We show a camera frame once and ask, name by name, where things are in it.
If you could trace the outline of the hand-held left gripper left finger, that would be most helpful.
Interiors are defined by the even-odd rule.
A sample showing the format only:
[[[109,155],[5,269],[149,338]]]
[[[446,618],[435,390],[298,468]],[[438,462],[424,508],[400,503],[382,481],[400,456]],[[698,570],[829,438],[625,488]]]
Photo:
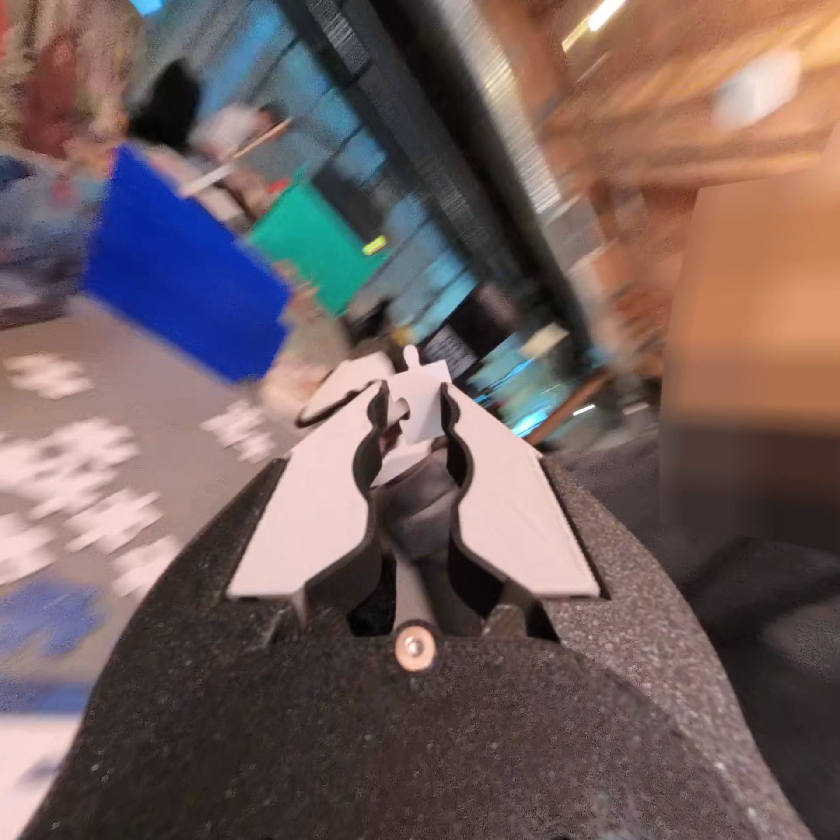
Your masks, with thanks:
[[[231,601],[357,610],[382,577],[371,496],[389,395],[375,381],[292,449],[229,582]]]

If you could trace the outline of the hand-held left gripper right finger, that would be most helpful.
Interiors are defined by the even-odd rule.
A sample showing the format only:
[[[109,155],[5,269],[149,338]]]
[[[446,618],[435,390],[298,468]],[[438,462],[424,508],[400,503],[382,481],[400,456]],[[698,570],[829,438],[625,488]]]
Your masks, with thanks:
[[[441,386],[446,469],[456,493],[448,574],[458,597],[490,613],[507,596],[599,599],[602,583],[540,453],[454,385]]]

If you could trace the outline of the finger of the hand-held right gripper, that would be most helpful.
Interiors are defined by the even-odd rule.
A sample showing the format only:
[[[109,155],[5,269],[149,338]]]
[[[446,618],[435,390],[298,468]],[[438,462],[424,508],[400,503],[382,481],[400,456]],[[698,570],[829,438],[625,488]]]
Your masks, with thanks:
[[[413,469],[428,457],[430,449],[391,449],[384,455],[381,468],[371,483],[382,487]]]
[[[312,427],[328,420],[370,384],[387,380],[394,373],[393,362],[381,351],[342,361],[300,410],[296,427]]]

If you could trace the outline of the pile of puzzle pieces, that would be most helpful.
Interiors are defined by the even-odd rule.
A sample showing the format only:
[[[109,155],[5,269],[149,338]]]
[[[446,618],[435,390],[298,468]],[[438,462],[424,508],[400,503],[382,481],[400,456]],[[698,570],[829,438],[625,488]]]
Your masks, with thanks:
[[[49,401],[85,394],[93,382],[77,362],[54,353],[30,353],[3,360],[9,384]],[[256,405],[237,400],[200,423],[238,461],[259,464],[276,448]],[[73,538],[66,551],[90,548],[110,555],[124,549],[162,519],[160,494],[129,488],[111,492],[119,468],[140,456],[132,430],[99,416],[66,424],[39,439],[6,440],[2,434],[2,492],[27,502],[21,516],[2,515],[2,586],[17,583],[55,562],[53,533],[36,522],[63,516]],[[111,587],[120,598],[142,600],[181,549],[166,536],[123,552],[113,562]]]

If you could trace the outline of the blue space puzzle frame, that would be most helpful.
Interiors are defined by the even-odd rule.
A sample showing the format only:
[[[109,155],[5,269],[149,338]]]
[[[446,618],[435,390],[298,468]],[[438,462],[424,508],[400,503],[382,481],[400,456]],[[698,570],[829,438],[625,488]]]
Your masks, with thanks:
[[[76,737],[92,684],[1,680],[1,838],[16,839]]]

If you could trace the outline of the blue plastic bin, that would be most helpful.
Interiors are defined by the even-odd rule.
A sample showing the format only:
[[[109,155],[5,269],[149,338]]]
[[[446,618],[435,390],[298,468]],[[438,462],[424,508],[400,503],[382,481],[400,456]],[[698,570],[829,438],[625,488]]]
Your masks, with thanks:
[[[81,286],[227,382],[262,380],[286,341],[286,283],[131,144],[118,149]]]

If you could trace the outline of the person's dark grey sweater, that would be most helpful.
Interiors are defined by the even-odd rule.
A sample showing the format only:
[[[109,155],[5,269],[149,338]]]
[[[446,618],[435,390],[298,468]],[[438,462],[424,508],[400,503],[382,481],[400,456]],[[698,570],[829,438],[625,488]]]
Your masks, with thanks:
[[[838,555],[663,522],[656,433],[563,465],[664,568],[783,792],[815,838],[838,839]]]

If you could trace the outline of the blue starry puzzle piece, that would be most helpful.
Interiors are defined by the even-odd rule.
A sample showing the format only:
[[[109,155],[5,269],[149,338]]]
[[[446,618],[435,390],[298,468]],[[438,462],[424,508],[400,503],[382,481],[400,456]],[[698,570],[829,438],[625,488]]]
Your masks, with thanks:
[[[35,580],[1,598],[1,656],[33,648],[46,657],[75,651],[107,621],[102,592],[89,585]]]

